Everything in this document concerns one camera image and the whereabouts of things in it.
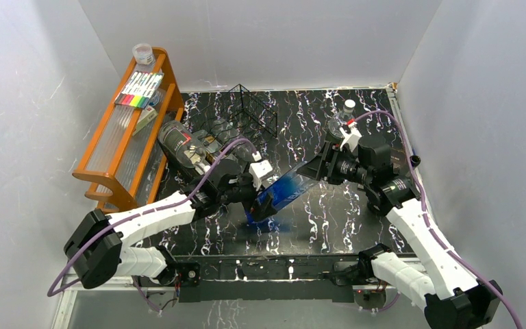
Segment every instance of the black wire frame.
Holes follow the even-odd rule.
[[[229,129],[220,131],[220,119],[231,124]],[[211,104],[186,120],[193,133],[205,130],[214,137],[234,128],[257,148],[277,138],[277,111],[241,84],[217,95]]]

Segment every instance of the gray wall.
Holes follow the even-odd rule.
[[[397,82],[440,0],[79,2],[120,74],[148,42],[199,91]]]
[[[440,228],[526,327],[526,1],[444,0],[399,101]]]
[[[48,328],[63,244],[93,208],[71,176],[118,75],[76,0],[0,1],[0,328]]]

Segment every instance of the black marble surface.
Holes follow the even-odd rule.
[[[319,151],[327,120],[342,108],[344,100],[356,102],[355,116],[371,110],[392,112],[383,89],[256,94],[278,114],[277,139],[260,149],[263,157],[273,165],[276,178]],[[183,94],[189,117],[220,96],[220,93]],[[387,117],[369,117],[359,123],[358,129],[363,135],[384,135],[393,147],[393,158],[404,159],[401,138]],[[397,164],[405,169],[404,161],[397,161]],[[181,179],[177,174],[167,169],[157,199],[178,190],[179,183]],[[367,210],[366,201],[355,184],[330,186],[320,183],[267,223],[248,225],[242,206],[231,204],[204,220],[152,236],[144,245],[165,245],[174,255],[357,253],[376,243],[385,243],[395,252],[411,252],[385,217]]]

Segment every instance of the wire rack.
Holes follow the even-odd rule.
[[[187,126],[208,148],[222,149],[237,138],[249,139],[259,150],[277,138],[277,112],[255,93],[238,84],[221,93],[204,109],[189,114]],[[239,161],[248,155],[237,147],[233,154]]]

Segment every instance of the black motor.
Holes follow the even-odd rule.
[[[410,158],[415,167],[418,156]],[[392,207],[401,208],[412,198],[420,199],[411,177],[402,176],[391,161],[390,146],[382,136],[363,136],[358,141],[357,154],[348,148],[325,142],[319,154],[306,163],[298,174],[329,184],[355,182],[368,197],[368,209],[377,215],[386,215]]]

